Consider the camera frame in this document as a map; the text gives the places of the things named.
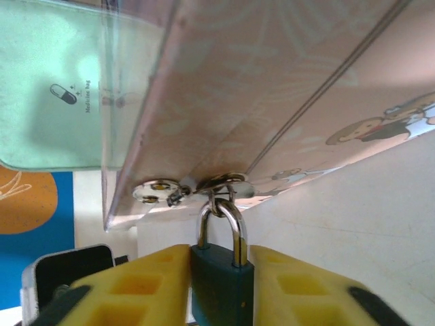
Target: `blue background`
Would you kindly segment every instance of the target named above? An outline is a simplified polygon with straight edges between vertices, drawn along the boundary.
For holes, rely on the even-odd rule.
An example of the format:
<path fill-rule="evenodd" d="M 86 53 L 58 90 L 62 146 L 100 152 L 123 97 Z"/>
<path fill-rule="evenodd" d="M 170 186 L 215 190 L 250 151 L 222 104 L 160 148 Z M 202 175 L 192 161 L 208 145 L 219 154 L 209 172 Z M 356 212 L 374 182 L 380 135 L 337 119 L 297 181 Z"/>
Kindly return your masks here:
<path fill-rule="evenodd" d="M 74 248 L 73 174 L 52 173 L 58 191 L 53 217 L 21 234 L 0 235 L 0 310 L 20 305 L 22 271 L 48 253 Z"/>

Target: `white surface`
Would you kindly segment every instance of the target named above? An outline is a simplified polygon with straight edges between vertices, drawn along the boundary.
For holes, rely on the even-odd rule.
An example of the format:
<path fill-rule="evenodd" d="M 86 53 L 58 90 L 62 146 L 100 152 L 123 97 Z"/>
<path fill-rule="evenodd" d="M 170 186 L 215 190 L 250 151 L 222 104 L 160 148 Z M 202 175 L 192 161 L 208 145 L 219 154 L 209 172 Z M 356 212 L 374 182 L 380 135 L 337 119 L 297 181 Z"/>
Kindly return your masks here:
<path fill-rule="evenodd" d="M 86 171 L 73 174 L 75 247 L 106 244 L 114 257 L 128 255 L 137 258 L 136 228 L 127 232 L 106 233 L 103 229 L 101 172 Z"/>
<path fill-rule="evenodd" d="M 0 310 L 1 326 L 14 326 L 21 318 L 21 307 Z"/>
<path fill-rule="evenodd" d="M 434 165 L 435 132 L 295 187 L 244 212 L 249 244 L 359 280 L 412 325 L 433 325 Z M 194 219 L 153 220 L 137 226 L 140 256 L 196 241 Z M 225 219 L 210 237 L 230 246 Z"/>

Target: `metal shackle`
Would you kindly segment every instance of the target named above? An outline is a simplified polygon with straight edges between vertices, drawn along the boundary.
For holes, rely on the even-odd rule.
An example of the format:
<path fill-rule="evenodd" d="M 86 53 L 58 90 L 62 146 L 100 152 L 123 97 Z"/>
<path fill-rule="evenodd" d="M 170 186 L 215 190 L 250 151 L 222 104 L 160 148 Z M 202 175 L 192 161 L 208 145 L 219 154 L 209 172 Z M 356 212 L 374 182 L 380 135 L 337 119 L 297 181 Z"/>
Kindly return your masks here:
<path fill-rule="evenodd" d="M 230 222 L 232 230 L 233 252 L 235 267 L 241 267 L 247 263 L 247 236 L 245 222 L 238 208 L 229 200 L 223 198 L 215 198 L 215 206 Z M 198 248 L 207 248 L 207 227 L 209 217 L 212 214 L 212 204 L 206 203 L 199 214 L 199 237 Z"/>

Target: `pill icon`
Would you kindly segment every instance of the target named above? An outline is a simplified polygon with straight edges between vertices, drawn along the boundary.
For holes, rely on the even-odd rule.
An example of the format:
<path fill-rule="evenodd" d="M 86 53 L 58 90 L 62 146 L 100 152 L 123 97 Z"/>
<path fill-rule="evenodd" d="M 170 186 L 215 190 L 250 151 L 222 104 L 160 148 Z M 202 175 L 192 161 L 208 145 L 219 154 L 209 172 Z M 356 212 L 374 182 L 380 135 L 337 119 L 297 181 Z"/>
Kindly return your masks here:
<path fill-rule="evenodd" d="M 68 90 L 64 89 L 62 86 L 58 84 L 52 84 L 50 86 L 51 93 L 60 98 L 62 101 L 68 104 L 75 104 L 77 102 L 77 97 L 74 94 L 68 92 Z"/>

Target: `teal padlock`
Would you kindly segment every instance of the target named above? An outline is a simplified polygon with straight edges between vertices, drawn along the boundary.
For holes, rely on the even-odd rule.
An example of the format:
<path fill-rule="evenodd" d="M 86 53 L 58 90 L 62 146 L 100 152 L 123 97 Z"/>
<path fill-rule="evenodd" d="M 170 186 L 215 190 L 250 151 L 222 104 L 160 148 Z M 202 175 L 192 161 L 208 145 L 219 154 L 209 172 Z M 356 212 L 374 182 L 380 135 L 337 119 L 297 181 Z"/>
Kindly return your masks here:
<path fill-rule="evenodd" d="M 247 260 L 245 224 L 237 207 L 214 198 L 215 209 L 230 222 L 233 251 L 208 243 L 212 205 L 200 213 L 198 244 L 190 249 L 192 314 L 200 326 L 252 326 L 254 265 Z"/>

